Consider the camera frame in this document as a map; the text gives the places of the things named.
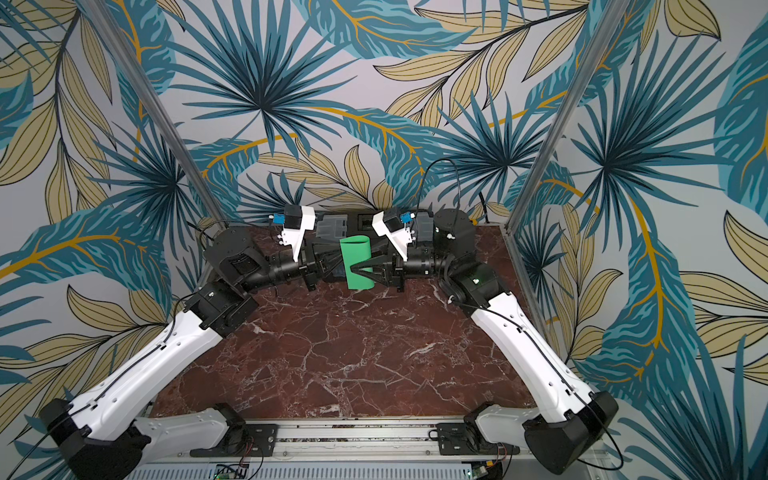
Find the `blue palm leaf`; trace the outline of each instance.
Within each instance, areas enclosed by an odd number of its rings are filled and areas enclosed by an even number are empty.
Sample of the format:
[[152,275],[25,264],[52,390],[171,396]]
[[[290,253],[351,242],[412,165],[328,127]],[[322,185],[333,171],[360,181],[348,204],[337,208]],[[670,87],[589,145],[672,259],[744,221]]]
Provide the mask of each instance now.
[[[42,298],[42,297],[28,296],[26,298],[22,298],[19,300],[14,300],[12,302],[6,303],[5,305],[0,305],[0,316],[5,315],[6,313],[10,313],[13,310],[16,310],[17,308],[22,307],[27,303],[35,301],[39,298]],[[40,325],[41,323],[50,323],[50,322],[47,320],[28,320],[26,322],[14,323],[12,325],[8,325],[0,328],[0,336],[8,335],[9,333],[17,332],[19,330],[26,329],[31,326]],[[27,352],[25,349],[21,348],[20,346],[15,346],[15,345],[0,345],[0,356],[13,358],[13,359],[24,359],[28,361],[35,360],[34,358],[32,358],[32,355],[30,355],[29,352]],[[19,375],[16,372],[9,372],[8,370],[0,370],[0,385],[9,385],[13,383],[29,383],[29,380],[27,380],[26,377]]]
[[[293,3],[306,19],[306,25],[357,58],[417,58],[451,50],[472,34],[471,31],[448,31],[439,22],[417,15],[407,0],[293,0]],[[500,4],[505,12],[502,21],[506,22],[507,0],[501,0]]]
[[21,84],[0,88],[0,149],[11,143],[16,130],[32,112],[32,80],[27,73]]
[[[654,182],[665,181],[695,187],[719,189],[718,187],[692,180],[685,176],[666,173],[659,167],[724,164],[727,160],[717,155],[690,153],[689,150],[715,144],[722,138],[710,138],[694,142],[676,142],[676,136],[699,127],[717,114],[717,110],[697,115],[682,121],[683,117],[704,98],[711,94],[728,75],[724,69],[710,80],[720,58],[707,62],[714,44],[693,58],[686,65],[697,40],[692,41],[684,51],[676,55],[667,66],[675,50],[675,44],[664,53],[657,65],[658,35],[649,60],[640,70],[640,49],[637,48],[634,62],[622,90],[622,74],[613,73],[613,104],[608,106],[605,90],[598,92],[599,109],[585,105],[594,132],[579,124],[584,141],[572,140],[575,146],[599,168],[598,173],[587,187],[576,207],[589,200],[599,206],[598,220],[594,222],[592,235],[601,224],[605,225],[604,248],[607,246],[611,225],[617,230],[619,245],[623,241],[624,218],[628,219],[631,236],[637,236],[633,210],[637,206],[646,220],[653,226],[653,217],[647,207],[644,195],[660,200],[690,205],[667,194]],[[584,228],[590,216],[584,216]]]
[[564,253],[552,253],[562,234],[563,230],[559,229],[557,223],[549,225],[549,212],[545,215],[543,223],[541,215],[538,215],[531,224],[515,234],[515,242],[520,250],[525,271],[547,318],[554,316],[554,299],[545,268],[564,256]]
[[123,132],[130,138],[131,145],[117,138],[112,139],[126,154],[98,145],[112,160],[106,161],[107,165],[131,175],[132,178],[91,179],[110,186],[128,187],[109,197],[103,205],[114,205],[116,211],[136,207],[134,212],[150,229],[154,238],[165,238],[166,232],[169,232],[171,252],[178,258],[177,239],[186,250],[186,239],[192,236],[192,229],[187,222],[196,223],[200,218],[200,211],[182,184],[186,176],[184,170],[176,162],[176,157],[170,152],[165,140],[155,130],[154,123],[150,121],[146,127],[139,124],[138,128],[143,141],[134,139],[125,130]]
[[[768,410],[763,414],[751,445],[747,441],[744,410],[744,344],[738,346],[733,369],[733,393],[729,409],[717,368],[701,338],[692,334],[701,354],[701,367],[691,369],[693,388],[687,380],[682,390],[671,392],[641,411],[654,427],[652,432],[632,419],[619,419],[648,440],[663,456],[633,445],[627,453],[636,455],[658,468],[668,478],[679,476],[669,468],[677,467],[686,478],[732,478],[757,480],[768,475]],[[694,365],[694,352],[680,352],[682,360]]]
[[[462,195],[469,195],[468,204],[472,204],[481,192],[488,199],[495,195],[496,202],[501,202],[507,191],[508,175],[512,173],[517,177],[519,173],[515,168],[527,170],[531,167],[549,125],[544,124],[546,117],[543,115],[532,119],[530,114],[524,115],[514,126],[512,121],[499,125],[496,107],[491,103],[492,120],[497,127],[489,127],[488,119],[483,115],[474,95],[471,100],[472,114],[459,105],[466,114],[470,130],[464,129],[441,111],[458,133],[439,131],[435,141],[445,147],[444,157],[456,162],[462,181]],[[509,99],[505,115],[506,118],[512,118]],[[439,165],[435,169],[438,169],[441,179],[451,179],[455,175],[451,165]],[[456,182],[451,181],[440,193],[438,200],[456,188]]]
[[719,106],[715,136],[726,138],[715,153],[730,160],[720,185],[768,223],[768,15],[744,42]]
[[[41,7],[40,4],[38,4],[35,0],[25,0],[27,3],[29,3],[30,6],[34,7],[35,9],[39,10],[40,12],[43,12],[46,17],[50,18],[56,25],[58,25],[61,28],[64,28],[64,26],[58,21],[58,19],[51,15],[48,10],[44,7]],[[30,35],[28,30],[36,31],[43,37],[45,37],[48,41],[51,40],[51,37],[48,36],[45,31],[41,30],[32,20],[27,17],[27,15],[24,15],[17,7],[13,4],[12,0],[0,0],[0,25],[8,26],[11,28],[11,30],[14,31],[17,35],[22,37],[24,41],[29,43],[32,47],[37,50],[40,55],[43,56],[48,61],[51,61],[51,59],[48,57],[48,54],[45,53],[45,50],[43,47],[40,46],[39,43],[35,40],[35,38]],[[21,53],[21,51],[16,48],[15,43],[9,39],[7,36],[5,36],[4,33],[2,33],[2,30],[0,29],[0,40],[2,40],[6,46],[10,47],[10,49],[13,50],[14,53],[16,53],[19,57],[21,57],[22,60],[27,62],[30,67],[34,67],[31,63],[29,63],[29,60]]]
[[270,221],[269,215],[274,215],[285,210],[286,205],[301,204],[301,197],[304,194],[304,184],[306,180],[292,193],[285,172],[280,172],[280,192],[275,188],[275,174],[269,174],[266,177],[266,187],[258,184],[249,174],[246,177],[253,188],[244,184],[240,188],[245,190],[243,194],[242,205],[245,210],[241,211],[242,217],[250,222],[267,223]]
[[[231,25],[218,2],[214,2],[217,13],[216,26],[193,2],[184,0],[198,17],[210,38],[202,31],[178,18],[182,27],[192,36],[198,45],[212,58],[207,59],[194,48],[179,43],[169,45],[178,53],[200,64],[202,70],[185,65],[174,65],[176,72],[188,75],[204,84],[177,84],[173,88],[210,94],[218,101],[190,102],[187,105],[202,108],[215,108],[210,113],[197,118],[221,118],[232,115],[261,115],[270,152],[275,151],[278,137],[287,139],[295,134],[309,150],[308,137],[328,145],[321,131],[337,134],[330,122],[338,121],[323,113],[324,108],[345,108],[343,104],[327,101],[319,96],[338,88],[344,82],[321,85],[328,76],[344,68],[339,65],[320,71],[322,65],[329,62],[341,47],[330,47],[320,51],[326,45],[324,40],[317,42],[307,53],[299,56],[296,52],[305,40],[309,25],[304,25],[288,40],[290,24],[290,2],[284,2],[280,19],[274,0],[267,2],[266,29],[262,36],[262,12],[259,2],[251,2],[251,24],[246,21],[240,0],[233,0],[232,8],[236,24]],[[293,142],[286,146],[298,158],[299,151]]]

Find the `marble table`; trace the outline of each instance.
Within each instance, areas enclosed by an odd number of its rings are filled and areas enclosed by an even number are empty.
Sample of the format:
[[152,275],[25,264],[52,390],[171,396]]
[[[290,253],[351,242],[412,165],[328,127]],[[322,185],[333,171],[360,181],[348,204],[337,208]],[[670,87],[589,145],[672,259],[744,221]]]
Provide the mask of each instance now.
[[[266,229],[253,229],[265,253]],[[521,299],[498,227],[478,227],[480,257]],[[463,415],[491,400],[530,407],[531,395],[491,340],[434,280],[405,293],[303,281],[257,294],[253,318],[187,367],[152,416],[228,402],[246,419]]]

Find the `black cable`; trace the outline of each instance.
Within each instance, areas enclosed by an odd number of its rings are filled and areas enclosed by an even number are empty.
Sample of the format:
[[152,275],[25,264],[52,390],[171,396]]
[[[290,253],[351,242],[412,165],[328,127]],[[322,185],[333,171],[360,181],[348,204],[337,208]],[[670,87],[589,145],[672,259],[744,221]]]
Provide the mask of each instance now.
[[481,307],[481,306],[469,305],[468,303],[461,303],[461,302],[458,302],[458,301],[454,301],[452,299],[449,299],[449,303],[454,303],[455,305],[458,305],[458,306],[464,306],[464,307],[475,309],[475,310],[484,310],[485,312],[493,313],[494,315],[500,316],[502,319],[506,320],[507,322],[510,322],[512,325],[514,325],[518,329],[519,332],[524,333],[528,337],[528,339],[531,340],[531,343],[533,343],[533,345],[536,347],[536,350],[538,350],[538,352],[541,354],[541,356],[544,357],[544,360],[547,361],[547,363],[552,368],[552,370],[560,377],[560,380],[562,380],[562,382],[565,384],[565,386],[567,386],[571,390],[571,392],[579,400],[579,402],[583,403],[584,406],[587,407],[590,412],[592,412],[592,415],[594,415],[594,418],[600,424],[600,427],[602,428],[603,432],[605,432],[608,435],[608,438],[611,439],[611,442],[613,442],[614,447],[616,448],[616,452],[618,452],[618,454],[619,454],[620,463],[616,467],[604,467],[602,465],[595,465],[594,463],[585,462],[584,460],[582,460],[580,458],[577,458],[577,460],[579,462],[585,464],[585,465],[588,465],[588,466],[591,466],[591,467],[594,467],[594,468],[598,468],[600,470],[607,470],[609,472],[615,472],[617,470],[621,470],[621,468],[624,467],[624,455],[621,453],[621,450],[619,449],[619,445],[616,443],[616,440],[614,439],[614,436],[611,435],[611,433],[608,431],[608,427],[600,420],[600,417],[595,412],[595,410],[592,409],[592,407],[588,403],[586,403],[584,401],[584,399],[582,399],[576,393],[576,390],[568,383],[568,381],[565,379],[565,377],[563,377],[563,375],[560,373],[560,370],[558,370],[554,365],[552,365],[552,361],[544,353],[544,350],[541,349],[541,347],[533,339],[531,334],[528,333],[528,328],[527,327],[524,327],[524,326],[516,323],[514,320],[510,319],[509,317],[507,317],[505,315],[500,314],[499,312],[495,312],[493,310],[490,310],[490,309],[487,309],[487,308],[484,308],[484,307]]
[[225,465],[224,463],[217,463],[216,467],[218,467],[218,470],[215,471],[214,478],[219,478],[219,475],[222,475],[224,473],[224,469],[234,473],[236,475],[235,478],[245,478],[245,474],[243,474],[242,472],[238,472],[237,470],[232,468],[231,465]]
[[[433,161],[429,164],[426,170],[424,170],[424,174],[422,175],[422,181],[419,182],[419,190],[416,192],[416,212],[419,212],[419,205],[422,202],[422,188],[424,187],[424,179],[427,178],[427,174],[429,173],[429,169],[432,168],[436,163],[440,161],[447,161],[451,162],[453,165],[453,171],[456,174],[456,187],[458,188],[458,199],[456,201],[456,212],[453,215],[453,228],[456,228],[456,224],[458,223],[458,206],[462,202],[462,178],[458,175],[458,167],[456,166],[456,162],[454,162],[450,158],[439,158],[438,160]],[[419,224],[414,221],[413,226],[414,233],[416,235],[416,241],[419,241]]]
[[259,468],[256,469],[253,475],[248,477],[248,480],[253,480],[254,478],[256,478],[256,475],[259,475],[259,470],[261,470],[261,465],[264,465],[264,452],[261,452],[261,462],[259,462]]
[[194,292],[190,293],[189,295],[185,295],[185,296],[182,296],[180,299],[176,300],[176,303],[174,304],[174,307],[173,307],[172,309],[170,309],[170,314],[172,315],[172,317],[173,317],[174,319],[173,319],[173,320],[171,321],[171,323],[170,323],[170,329],[168,330],[168,334],[165,336],[165,339],[163,340],[163,342],[162,342],[162,343],[160,343],[160,344],[158,344],[158,345],[156,345],[156,346],[155,346],[155,347],[154,347],[152,350],[150,350],[149,352],[147,352],[146,354],[144,354],[144,356],[142,356],[140,359],[138,359],[138,360],[136,360],[135,362],[133,362],[133,363],[132,363],[132,364],[131,364],[129,367],[127,367],[125,370],[123,370],[122,372],[120,372],[120,375],[118,375],[118,376],[117,376],[117,378],[115,378],[114,380],[112,380],[112,383],[110,383],[110,384],[109,384],[109,386],[107,386],[107,388],[106,388],[106,389],[104,389],[104,390],[103,390],[103,391],[102,391],[102,392],[101,392],[101,393],[100,393],[100,394],[99,394],[99,395],[98,395],[98,396],[97,396],[97,397],[94,399],[94,402],[98,402],[98,401],[99,401],[99,399],[101,399],[101,398],[103,398],[105,395],[107,395],[107,391],[108,391],[110,388],[112,388],[112,387],[114,386],[114,384],[118,382],[118,380],[120,380],[121,378],[123,378],[123,375],[125,375],[126,373],[128,373],[128,372],[129,372],[129,371],[130,371],[132,368],[134,368],[134,367],[135,367],[137,364],[141,363],[141,361],[142,361],[142,360],[146,359],[148,356],[150,356],[150,355],[152,355],[153,353],[155,353],[156,351],[158,351],[160,348],[162,348],[162,347],[163,347],[163,346],[164,346],[164,345],[165,345],[165,344],[168,342],[168,339],[170,339],[170,336],[171,336],[171,335],[173,335],[173,333],[174,333],[174,328],[175,328],[175,326],[176,326],[176,316],[174,315],[174,312],[176,311],[176,307],[177,307],[177,306],[179,306],[179,303],[181,302],[181,300],[187,299],[187,298],[189,298],[189,297],[193,296],[195,293],[197,293],[197,291],[194,291]]
[[512,465],[512,455],[509,456],[509,462],[507,462],[507,468],[504,468],[502,470],[502,480],[504,480],[504,477],[507,476],[507,472],[509,472],[509,467]]
[[35,443],[35,445],[34,445],[34,446],[31,448],[31,449],[29,449],[29,452],[27,452],[27,453],[26,453],[26,455],[24,455],[24,457],[22,457],[22,459],[18,461],[18,463],[16,464],[16,466],[13,468],[13,470],[11,470],[11,473],[9,473],[9,474],[8,474],[8,477],[7,477],[5,480],[11,480],[11,477],[13,476],[13,474],[15,474],[15,473],[16,473],[16,470],[18,470],[18,468],[22,466],[22,463],[24,463],[24,461],[25,461],[27,458],[29,458],[29,456],[30,456],[30,455],[32,455],[32,453],[33,453],[35,450],[37,450],[37,449],[38,449],[38,447],[40,446],[40,444],[41,444],[41,443],[43,443],[43,440],[45,440],[46,438],[48,438],[48,436],[51,434],[50,432],[52,432],[53,430],[56,430],[56,429],[59,427],[59,425],[61,425],[62,423],[66,422],[67,420],[71,419],[72,417],[74,417],[74,416],[75,416],[75,415],[77,415],[78,413],[82,412],[83,410],[85,410],[85,409],[89,408],[90,406],[91,406],[91,404],[89,403],[89,404],[87,404],[86,406],[84,406],[83,408],[75,410],[75,411],[74,411],[74,413],[71,413],[71,414],[69,414],[69,416],[67,416],[67,417],[65,417],[65,418],[63,418],[63,419],[61,419],[61,420],[60,420],[60,421],[59,421],[59,422],[58,422],[56,425],[53,425],[52,427],[48,428],[48,433],[46,433],[45,435],[43,435],[43,436],[42,436],[42,437],[41,437],[41,438],[38,440],[38,442],[37,442],[37,443]]

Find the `metal base plate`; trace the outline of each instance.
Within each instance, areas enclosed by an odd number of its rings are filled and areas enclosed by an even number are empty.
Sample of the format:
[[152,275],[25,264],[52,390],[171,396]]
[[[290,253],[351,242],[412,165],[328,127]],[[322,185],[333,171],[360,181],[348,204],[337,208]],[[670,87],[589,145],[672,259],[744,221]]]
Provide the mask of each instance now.
[[[499,451],[502,444],[488,443],[476,435],[473,429],[466,423],[438,423],[435,425],[437,430],[437,441],[440,447],[440,455],[497,455],[504,452]],[[520,453],[520,448],[513,445],[506,445],[506,452],[510,455]]]
[[[253,439],[253,447],[251,447],[250,456],[272,456],[275,449],[275,441],[277,439],[277,426],[278,425],[274,423],[250,423],[245,425],[247,434]],[[238,456],[245,453],[245,444],[233,453],[234,445],[226,443],[226,439],[227,437],[224,437],[224,440],[222,440],[219,445],[216,445],[211,449],[191,450],[189,455],[193,458],[229,458],[233,455]]]

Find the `yellow leaf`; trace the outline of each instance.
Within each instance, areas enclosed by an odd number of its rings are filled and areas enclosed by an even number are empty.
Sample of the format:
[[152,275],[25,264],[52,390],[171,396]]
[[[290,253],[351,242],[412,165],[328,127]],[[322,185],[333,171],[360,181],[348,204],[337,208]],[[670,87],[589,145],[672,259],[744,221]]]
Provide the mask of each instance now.
[[565,260],[565,266],[568,267],[568,272],[571,274],[571,277],[573,277],[574,280],[577,280],[578,272],[576,270],[576,252],[574,251],[574,247],[571,244],[571,241],[565,235],[560,237],[560,242],[563,253],[565,253],[563,256]]
[[497,214],[501,217],[509,217],[509,209],[502,204],[497,204],[496,202],[487,202],[485,206],[488,207],[488,209],[494,214]]
[[514,30],[525,24],[522,18],[507,14],[507,23],[502,30],[502,13],[501,12],[486,12],[485,19],[481,12],[467,13],[448,13],[448,12],[434,12],[432,10],[425,10],[423,8],[416,8],[416,13],[425,18],[431,18],[440,22],[442,27],[448,31],[456,31],[458,33],[466,33],[467,31],[474,31],[469,37],[462,43],[482,43],[484,41],[493,40],[500,37],[507,31]]
[[612,268],[603,270],[594,276],[584,295],[579,299],[577,323],[594,316],[600,310],[608,287],[620,276],[621,272]]
[[142,334],[139,336],[139,340],[136,341],[136,345],[134,345],[134,348],[131,350],[131,355],[135,355],[137,352],[141,351],[141,349],[147,346],[147,344],[151,342],[152,339],[157,338],[157,336],[160,335],[160,332],[163,331],[163,328],[165,328],[165,325],[145,326],[142,329]]
[[705,323],[698,328],[698,333],[710,355],[717,358],[736,353],[743,336],[746,336],[744,348],[762,340],[768,335],[768,319],[730,316]]
[[488,99],[485,101],[485,106],[491,104],[491,100],[496,98],[496,95],[502,90],[504,85],[504,79],[507,77],[507,70],[512,63],[512,59],[515,58],[520,47],[523,45],[525,37],[528,36],[528,29],[521,30],[514,35],[510,35],[506,38],[501,45],[498,46],[493,55],[491,55],[491,61],[488,63],[488,70],[485,72],[485,79],[488,82]]
[[474,208],[472,208],[472,211],[469,213],[469,219],[470,220],[480,220],[483,216],[484,210],[482,209],[482,204],[475,205]]
[[148,323],[165,324],[163,308],[146,290],[131,290],[128,297],[131,299],[131,309],[140,319]]
[[700,306],[694,305],[694,317],[695,317],[696,323],[707,323],[707,322],[711,322],[712,320],[719,319],[720,315],[712,313],[709,310],[705,310]]
[[56,115],[53,98],[32,111],[16,131],[0,161],[0,185],[24,180],[51,150],[56,136]]
[[487,54],[488,51],[483,50],[480,55],[477,55],[451,87],[451,118],[457,118],[462,114],[459,105],[467,108],[472,100],[472,94],[480,88],[482,64]]
[[95,387],[99,382],[107,378],[111,372],[118,369],[120,365],[128,358],[128,353],[131,351],[131,347],[134,345],[136,338],[142,334],[144,329],[136,329],[133,332],[124,335],[115,344],[111,345],[96,362],[91,375],[88,377],[88,381],[83,387],[83,392]]
[[85,200],[85,197],[83,197],[83,194],[78,192],[78,201],[75,204],[75,208],[77,209],[78,212],[80,210],[88,210],[95,207],[96,205],[91,205],[90,203],[88,203],[88,200]]
[[[509,3],[515,7],[518,6],[518,0],[509,0]],[[581,7],[589,3],[589,0],[549,0],[549,9],[558,10],[571,10],[572,8]],[[544,0],[523,0],[523,8],[535,8],[536,10],[546,10],[547,6]]]
[[431,85],[407,91],[406,93],[397,97],[394,102],[392,102],[389,108],[386,109],[386,113],[397,115],[398,117],[405,117],[411,110],[416,107],[416,105],[427,98],[427,95],[435,91],[436,88],[441,88],[447,80],[448,77],[439,78]]
[[[12,0],[10,3],[15,6],[27,20],[34,24],[34,26],[29,25],[26,21],[22,21],[16,15],[16,12],[13,12],[13,16],[22,24],[25,30],[35,30],[35,27],[45,30],[46,28],[58,26],[56,22],[48,17],[49,15],[58,20],[58,23],[65,24],[72,20],[74,13],[78,10],[77,5],[69,0],[45,0],[44,2],[37,0],[37,5],[27,2],[26,0]],[[45,12],[38,8],[38,5],[45,8]]]
[[565,225],[568,227],[568,235],[571,236],[571,243],[574,246],[574,254],[578,255],[578,248],[579,244],[581,243],[578,212],[573,208],[573,206],[571,206],[571,204],[563,205],[562,210],[563,217],[565,217]]
[[563,262],[559,263],[558,266],[558,281],[560,282],[560,288],[563,293],[563,306],[565,307],[565,318],[568,319],[575,319],[576,318],[576,300],[574,299],[574,289],[573,285],[571,284],[571,279],[568,278],[568,274],[565,272],[565,268],[563,267]]
[[424,80],[425,78],[436,77],[437,75],[454,71],[474,54],[475,52],[473,51],[451,50],[413,58],[397,65],[374,68],[390,80]]
[[64,117],[64,124],[67,126],[69,137],[72,139],[72,144],[102,178],[109,178],[109,167],[102,162],[104,159],[104,152],[96,146],[98,139],[96,135],[80,117],[80,114],[74,109],[66,96],[60,95],[61,99],[61,113]]
[[763,238],[725,214],[725,239],[736,258],[750,272],[768,283],[768,238]]
[[664,14],[673,35],[690,37],[701,34],[720,40],[717,19],[701,0],[667,0]]
[[656,31],[656,20],[659,17],[659,10],[661,10],[662,2],[664,2],[664,0],[656,0],[653,6],[650,7],[648,18],[646,18],[645,23],[643,24],[642,33],[640,33],[640,51],[645,50],[650,38],[654,35],[654,31]]
[[763,355],[754,362],[745,365],[744,377],[763,385],[768,385],[768,355]]
[[557,317],[553,317],[551,319],[550,328],[545,330],[544,337],[547,340],[547,343],[549,344],[549,346],[552,347],[552,349],[554,350],[554,353],[558,356],[558,358],[562,359],[563,356],[562,356],[562,353],[561,353],[561,350],[560,350],[560,340],[558,339],[557,333],[552,331],[552,328],[551,328],[551,325],[554,324],[555,322],[558,322],[558,321],[559,320],[558,320]]
[[56,163],[45,183],[45,207],[48,210],[48,222],[50,223],[60,222],[72,215],[72,198],[67,181],[66,157],[64,142],[60,138],[56,151]]
[[91,366],[91,361],[96,356],[98,347],[92,347],[87,352],[80,355],[74,361],[68,363],[57,377],[53,381],[51,386],[48,387],[48,391],[45,392],[42,402],[35,414],[40,412],[43,406],[46,406],[53,399],[63,399],[66,395],[65,389],[70,392],[80,382],[81,378],[88,371],[88,367]]
[[373,204],[379,210],[392,208],[392,199],[395,197],[395,189],[386,180],[373,188]]
[[112,79],[109,76],[104,49],[101,47],[101,42],[93,26],[85,18],[80,22],[80,37],[83,42],[85,59],[88,60],[88,65],[91,66],[91,71],[94,72],[94,76],[98,80],[99,85],[101,85],[101,89],[104,90],[107,98],[109,98],[109,103],[112,103]]
[[137,326],[123,307],[112,302],[91,300],[67,287],[67,303],[74,316],[86,325],[108,332],[124,332]]
[[35,95],[48,86],[56,72],[56,57],[59,47],[58,43],[53,41],[39,41],[38,45],[51,61],[48,61],[37,48],[29,43],[19,46],[18,50],[24,55],[24,58],[14,52],[0,61],[0,88],[11,88],[21,84],[27,78],[27,73],[32,80],[32,92]]
[[359,145],[355,145],[346,152],[344,157],[344,171],[346,172],[349,183],[355,192],[368,198],[368,187],[371,184],[371,177],[368,171],[362,165],[359,155]]
[[69,170],[74,178],[74,185],[78,188],[78,193],[83,196],[89,205],[94,207],[101,205],[101,202],[107,200],[107,194],[104,188],[91,180],[92,175],[85,170],[78,162],[68,158]]
[[724,276],[705,272],[680,272],[680,278],[691,300],[768,312],[768,301]]
[[440,119],[442,115],[440,110],[442,109],[442,90],[438,89],[427,100],[422,111],[421,124],[425,127],[437,128],[440,126]]
[[286,172],[286,178],[296,182],[306,181],[310,185],[330,185],[338,183],[332,178],[328,178],[323,174],[317,174],[315,172]]
[[314,171],[310,164],[304,160],[297,160],[293,155],[281,154],[275,152],[274,154],[260,154],[259,163],[274,165],[275,167],[296,168],[297,170],[311,172]]
[[365,204],[341,204],[341,205],[327,205],[325,208],[329,212],[359,212],[362,210],[370,210]]
[[339,171],[336,169],[336,165],[334,165],[328,157],[317,150],[312,150],[311,153],[307,153],[306,148],[304,148],[304,145],[302,145],[301,140],[298,138],[296,139],[296,146],[299,148],[299,152],[309,160],[312,165],[330,175],[331,178],[336,179],[340,183],[344,183],[344,180],[339,176]]
[[0,396],[0,432],[64,369],[56,366],[27,377],[29,383],[19,383]]
[[603,346],[603,329],[587,325],[576,336],[571,358],[582,361]]
[[165,10],[166,12],[170,12],[177,17],[181,18],[182,20],[186,20],[184,17],[184,12],[181,10],[181,7],[178,3],[176,3],[176,0],[157,0],[157,6]]
[[584,285],[584,281],[587,279],[589,270],[592,270],[592,262],[594,261],[594,235],[588,235],[589,230],[594,225],[594,222],[598,218],[597,215],[593,215],[587,227],[584,229],[584,238],[581,240],[581,258],[579,260],[579,285]]
[[584,26],[584,20],[587,18],[587,11],[577,13],[570,17],[565,23],[559,25],[553,30],[547,38],[539,45],[536,55],[528,67],[528,72],[523,80],[528,80],[533,75],[540,72],[544,67],[552,63],[560,53],[562,53],[576,38],[576,35]]
[[72,100],[74,100],[74,104],[77,105],[78,108],[80,108],[80,111],[83,112],[83,115],[85,115],[88,120],[92,121],[94,125],[99,127],[104,134],[109,138],[114,137],[109,122],[107,122],[107,119],[104,118],[104,114],[101,113],[101,110],[98,109],[91,98],[91,94],[85,87],[83,78],[78,73],[77,67],[74,66],[74,61],[72,61],[72,57],[69,53],[64,53],[63,60],[61,69],[64,72],[64,83],[67,85],[67,89],[72,96]]
[[72,353],[103,343],[108,339],[109,336],[85,336],[76,333],[53,336],[26,348],[29,354],[35,358],[34,362],[21,359],[0,359],[0,368],[30,369],[48,365],[50,362],[63,359]]
[[562,334],[563,334],[563,343],[565,344],[566,348],[570,348],[571,342],[573,342],[573,339],[574,339],[574,323],[575,323],[574,318],[566,310],[565,306],[560,301],[560,298],[556,293],[552,294],[552,299],[554,300],[554,309],[558,313],[557,318],[560,323],[560,330],[562,331]]
[[175,298],[175,300],[174,300],[174,318],[176,318],[176,315],[178,315],[181,310],[184,310],[184,304],[185,304],[185,302],[183,300],[179,301],[178,298]]
[[324,200],[330,200],[332,202],[352,202],[366,204],[366,202],[361,200],[357,195],[340,188],[307,188],[307,190],[313,195],[317,195]]

